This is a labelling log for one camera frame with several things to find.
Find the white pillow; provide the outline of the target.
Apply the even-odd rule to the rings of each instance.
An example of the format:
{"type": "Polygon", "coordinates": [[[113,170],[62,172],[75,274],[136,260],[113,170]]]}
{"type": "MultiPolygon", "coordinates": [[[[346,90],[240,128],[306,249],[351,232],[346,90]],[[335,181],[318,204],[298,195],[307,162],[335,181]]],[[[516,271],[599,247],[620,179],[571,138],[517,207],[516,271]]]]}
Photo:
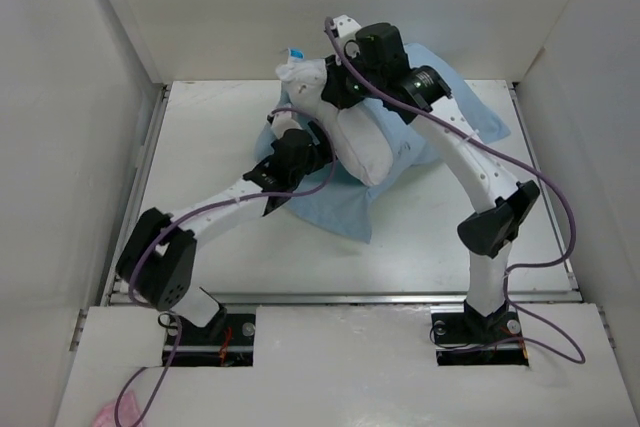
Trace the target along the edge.
{"type": "Polygon", "coordinates": [[[325,62],[290,58],[275,73],[291,105],[326,129],[347,172],[368,187],[381,184],[393,165],[389,142],[363,103],[338,110],[321,99],[327,78],[325,62]]]}

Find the light blue pillowcase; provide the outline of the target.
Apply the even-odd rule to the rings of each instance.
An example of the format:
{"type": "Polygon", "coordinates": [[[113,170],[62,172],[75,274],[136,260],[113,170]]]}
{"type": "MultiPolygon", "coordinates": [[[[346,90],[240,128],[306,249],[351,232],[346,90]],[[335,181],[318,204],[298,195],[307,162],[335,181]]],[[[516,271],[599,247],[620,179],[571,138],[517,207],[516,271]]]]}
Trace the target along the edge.
{"type": "MultiPolygon", "coordinates": [[[[421,44],[405,44],[404,49],[411,67],[430,66],[443,77],[478,140],[490,144],[511,134],[443,59],[421,44]]],[[[439,154],[419,131],[383,107],[381,100],[365,99],[341,111],[321,101],[325,71],[324,59],[303,60],[298,52],[275,69],[281,82],[277,106],[290,104],[319,120],[329,132],[339,160],[326,187],[311,196],[289,200],[284,207],[316,227],[369,243],[370,205],[408,168],[431,164],[439,160],[439,154]]],[[[287,112],[276,114],[275,129],[266,124],[256,141],[257,160],[272,152],[276,133],[284,133],[285,126],[293,126],[292,121],[293,114],[287,112]]]]}

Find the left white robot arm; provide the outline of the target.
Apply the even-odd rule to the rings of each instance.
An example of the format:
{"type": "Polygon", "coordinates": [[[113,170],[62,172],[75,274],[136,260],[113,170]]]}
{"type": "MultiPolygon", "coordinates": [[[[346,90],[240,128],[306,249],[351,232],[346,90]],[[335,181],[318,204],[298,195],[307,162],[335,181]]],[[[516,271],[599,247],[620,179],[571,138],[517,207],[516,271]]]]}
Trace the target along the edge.
{"type": "Polygon", "coordinates": [[[158,312],[174,313],[205,344],[223,334],[223,306],[192,284],[198,249],[239,225],[261,219],[294,198],[312,195],[327,181],[301,191],[302,181],[329,165],[334,146],[321,127],[288,129],[272,152],[231,187],[183,211],[143,212],[120,254],[116,274],[130,298],[158,312]]]}

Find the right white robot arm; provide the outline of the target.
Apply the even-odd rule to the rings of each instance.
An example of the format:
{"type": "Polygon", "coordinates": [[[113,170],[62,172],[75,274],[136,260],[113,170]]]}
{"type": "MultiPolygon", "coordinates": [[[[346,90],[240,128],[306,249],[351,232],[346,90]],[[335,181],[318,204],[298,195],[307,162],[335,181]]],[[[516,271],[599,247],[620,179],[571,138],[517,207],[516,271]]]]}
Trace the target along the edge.
{"type": "Polygon", "coordinates": [[[500,327],[507,308],[504,279],[511,244],[540,189],[521,182],[488,151],[459,103],[462,83],[441,64],[412,65],[400,32],[388,22],[362,26],[348,16],[328,18],[334,49],[325,60],[321,104],[330,109],[338,157],[366,185],[391,171],[390,144],[364,118],[361,104],[378,99],[405,124],[424,118],[423,131],[473,207],[457,232],[469,251],[470,284],[463,317],[466,334],[484,341],[500,327]]]}

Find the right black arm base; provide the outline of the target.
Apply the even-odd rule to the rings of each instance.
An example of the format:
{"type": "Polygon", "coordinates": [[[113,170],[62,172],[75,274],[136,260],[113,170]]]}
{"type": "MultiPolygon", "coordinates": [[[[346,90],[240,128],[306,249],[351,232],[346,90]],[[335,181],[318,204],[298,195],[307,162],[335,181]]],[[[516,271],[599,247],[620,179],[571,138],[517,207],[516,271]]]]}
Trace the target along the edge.
{"type": "Polygon", "coordinates": [[[440,367],[528,366],[517,312],[503,305],[483,317],[466,303],[430,310],[429,338],[440,367]]]}

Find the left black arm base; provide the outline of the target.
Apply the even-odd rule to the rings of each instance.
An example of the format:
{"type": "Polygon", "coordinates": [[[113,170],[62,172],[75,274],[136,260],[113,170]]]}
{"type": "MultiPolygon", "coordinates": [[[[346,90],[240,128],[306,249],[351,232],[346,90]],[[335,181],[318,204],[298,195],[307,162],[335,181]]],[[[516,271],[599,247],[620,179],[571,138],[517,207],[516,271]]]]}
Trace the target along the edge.
{"type": "Polygon", "coordinates": [[[161,365],[171,367],[251,367],[254,361],[256,314],[217,308],[212,320],[199,327],[176,312],[160,313],[157,324],[164,329],[161,365]]]}

